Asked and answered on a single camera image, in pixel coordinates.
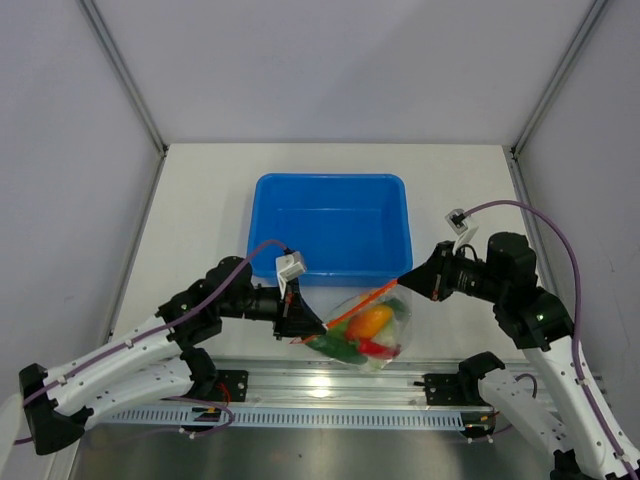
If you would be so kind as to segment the green chili pepper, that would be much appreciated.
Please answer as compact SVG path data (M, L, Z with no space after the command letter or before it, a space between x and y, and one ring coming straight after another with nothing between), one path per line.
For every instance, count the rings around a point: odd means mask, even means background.
M383 304L390 307L394 315L398 318L405 317L410 313L410 308L399 298L390 298L384 301Z

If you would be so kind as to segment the dark green cucumber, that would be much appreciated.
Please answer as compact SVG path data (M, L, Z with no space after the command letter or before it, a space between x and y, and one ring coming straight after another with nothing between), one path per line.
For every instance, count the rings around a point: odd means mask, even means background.
M364 365L367 357L361 354L355 345L342 337L323 335L310 340L307 347L336 361L351 364Z

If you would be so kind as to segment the orange red mango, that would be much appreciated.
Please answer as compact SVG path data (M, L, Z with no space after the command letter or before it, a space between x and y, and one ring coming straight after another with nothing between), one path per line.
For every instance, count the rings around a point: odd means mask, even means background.
M345 337L349 341L371 340L393 319L393 315L392 309L384 304L363 310L349 320Z

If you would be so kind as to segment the red chili pepper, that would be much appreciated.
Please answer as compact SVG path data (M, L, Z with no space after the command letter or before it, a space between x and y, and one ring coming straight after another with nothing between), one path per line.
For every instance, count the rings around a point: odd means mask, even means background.
M362 355L377 359L393 359L401 352L398 346L390 347L376 343L370 339L361 339L358 342L357 350Z

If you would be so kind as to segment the clear zip top bag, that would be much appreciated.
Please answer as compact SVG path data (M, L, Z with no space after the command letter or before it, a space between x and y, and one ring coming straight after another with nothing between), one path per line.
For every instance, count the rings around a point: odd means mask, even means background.
M411 317L411 293L392 280L336 306L323 318L323 335L290 343L363 371L378 371L409 344Z

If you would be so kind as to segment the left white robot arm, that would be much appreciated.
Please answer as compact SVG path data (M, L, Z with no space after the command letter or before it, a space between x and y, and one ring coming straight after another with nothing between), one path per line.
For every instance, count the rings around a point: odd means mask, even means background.
M23 412L36 454L63 450L138 405L222 397L220 373L200 345L221 333L225 318L269 322L278 340L325 334L302 297L302 272L296 265L277 287L254 285L250 262L226 257L121 338L58 367L22 369Z

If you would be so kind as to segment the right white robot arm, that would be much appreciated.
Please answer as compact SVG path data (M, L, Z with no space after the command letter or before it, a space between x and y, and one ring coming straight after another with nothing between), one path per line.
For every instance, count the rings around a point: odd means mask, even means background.
M453 293L491 303L500 329L542 378L558 413L551 415L516 390L503 363L487 353L484 365L460 367L458 395L482 400L503 413L531 444L547 453L553 479L636 479L639 450L615 420L585 360L577 328L562 301L538 284L536 254L525 236L490 237L483 260L439 243L428 260L398 283L441 302Z

